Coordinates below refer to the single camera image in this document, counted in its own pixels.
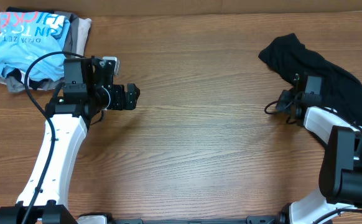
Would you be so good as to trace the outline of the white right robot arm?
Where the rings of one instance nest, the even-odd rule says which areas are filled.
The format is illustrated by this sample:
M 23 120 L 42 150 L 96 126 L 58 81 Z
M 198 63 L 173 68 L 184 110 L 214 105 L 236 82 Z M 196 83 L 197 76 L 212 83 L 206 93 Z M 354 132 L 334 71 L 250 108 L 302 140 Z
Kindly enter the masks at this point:
M 320 99 L 318 91 L 284 90 L 274 102 L 288 123 L 301 121 L 325 145 L 318 187 L 286 205 L 275 223 L 331 223 L 342 213 L 362 213 L 362 126 Z

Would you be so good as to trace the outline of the black polo shirt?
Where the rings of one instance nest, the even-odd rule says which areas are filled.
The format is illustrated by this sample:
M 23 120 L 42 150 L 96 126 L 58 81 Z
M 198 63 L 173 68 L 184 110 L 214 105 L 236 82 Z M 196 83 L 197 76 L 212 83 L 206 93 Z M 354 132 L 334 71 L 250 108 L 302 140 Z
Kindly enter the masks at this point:
M 337 110 L 347 121 L 362 126 L 362 84 L 350 72 L 309 50 L 294 33 L 275 38 L 259 59 L 293 86 L 295 75 L 318 75 L 323 106 Z

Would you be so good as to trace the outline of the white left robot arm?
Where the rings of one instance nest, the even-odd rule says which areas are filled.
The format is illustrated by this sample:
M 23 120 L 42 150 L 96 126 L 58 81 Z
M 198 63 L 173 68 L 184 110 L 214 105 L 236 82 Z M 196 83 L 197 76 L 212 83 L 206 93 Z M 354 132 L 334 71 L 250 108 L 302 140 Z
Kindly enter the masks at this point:
M 68 191 L 80 146 L 92 118 L 106 110 L 133 110 L 138 87 L 114 84 L 116 57 L 71 58 L 64 61 L 64 81 L 43 110 L 45 133 L 32 174 L 16 204 L 0 208 L 0 223 L 111 223 L 108 213 L 74 218 Z

